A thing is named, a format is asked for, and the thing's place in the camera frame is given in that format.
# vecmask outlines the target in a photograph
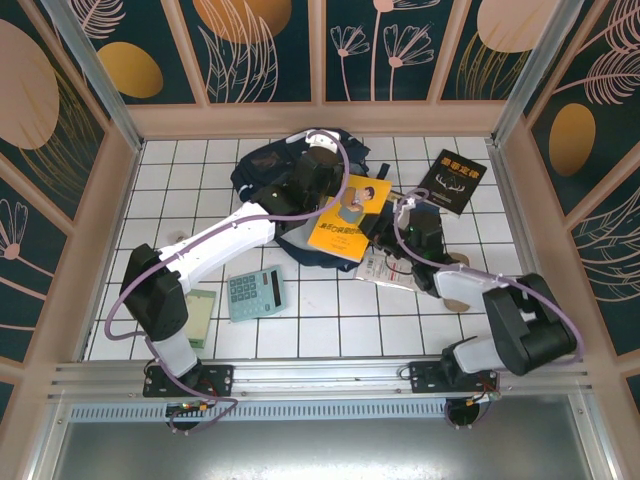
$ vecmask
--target yellow book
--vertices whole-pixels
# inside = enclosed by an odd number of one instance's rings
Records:
[[[358,228],[366,213],[380,213],[391,182],[351,175],[340,202],[320,215],[309,245],[326,253],[360,262],[369,240]]]

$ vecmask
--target book cover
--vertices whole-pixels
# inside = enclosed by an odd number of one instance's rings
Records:
[[[442,150],[419,186],[429,190],[426,201],[459,216],[486,171],[484,165]]]
[[[309,237],[309,245],[326,253],[360,262],[369,240],[358,228],[367,213],[380,213],[391,182],[351,175],[344,195],[318,219]]]

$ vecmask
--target bag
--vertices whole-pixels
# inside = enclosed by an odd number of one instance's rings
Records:
[[[340,135],[340,143],[349,156],[350,173],[366,177],[369,168],[365,164],[365,157],[370,152],[369,148],[344,130],[329,130]],[[246,202],[262,187],[273,183],[285,173],[293,172],[302,153],[309,149],[305,138],[306,130],[260,147],[242,157],[231,173],[231,182],[240,200]],[[276,243],[306,267],[338,268],[348,272],[358,265],[307,245],[306,241],[314,226],[315,222],[309,221],[285,235],[287,238],[277,238]]]

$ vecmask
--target black book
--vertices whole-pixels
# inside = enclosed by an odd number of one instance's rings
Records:
[[[426,201],[459,216],[486,171],[484,165],[442,150],[419,186],[429,190]]]

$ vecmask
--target calculator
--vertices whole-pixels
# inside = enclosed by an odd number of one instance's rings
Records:
[[[285,308],[279,266],[230,278],[227,287],[232,322],[268,317]]]

